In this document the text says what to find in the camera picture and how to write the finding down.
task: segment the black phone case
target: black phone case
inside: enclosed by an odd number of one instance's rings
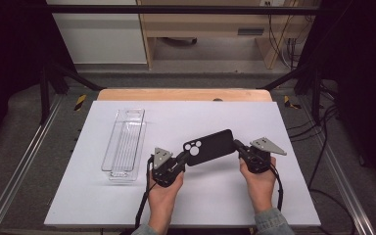
[[[236,151],[233,133],[225,129],[217,133],[191,140],[183,144],[184,151],[191,153],[187,164],[189,166],[202,164]]]

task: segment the transparent container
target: transparent container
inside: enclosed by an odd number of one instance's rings
[[[108,173],[109,179],[123,182],[136,180],[145,138],[144,115],[143,109],[117,111],[102,164],[102,170]]]

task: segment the sleeve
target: sleeve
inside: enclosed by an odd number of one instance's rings
[[[149,225],[141,224],[132,235],[158,235],[158,233]]]
[[[278,209],[270,209],[255,215],[259,235],[295,234],[286,218]]]

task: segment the silver bracket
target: silver bracket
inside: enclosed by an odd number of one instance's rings
[[[168,159],[172,157],[172,153],[170,151],[155,148],[155,155],[154,155],[154,169],[158,169],[161,165],[163,165]]]
[[[285,151],[283,151],[281,148],[279,148],[277,145],[275,145],[266,137],[262,137],[260,139],[254,140],[250,142],[250,144],[265,152],[275,153],[279,155],[286,155]]]

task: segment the white cabinet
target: white cabinet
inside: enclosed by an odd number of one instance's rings
[[[133,0],[47,0],[48,4],[136,5]],[[53,14],[75,64],[146,64],[137,14]]]

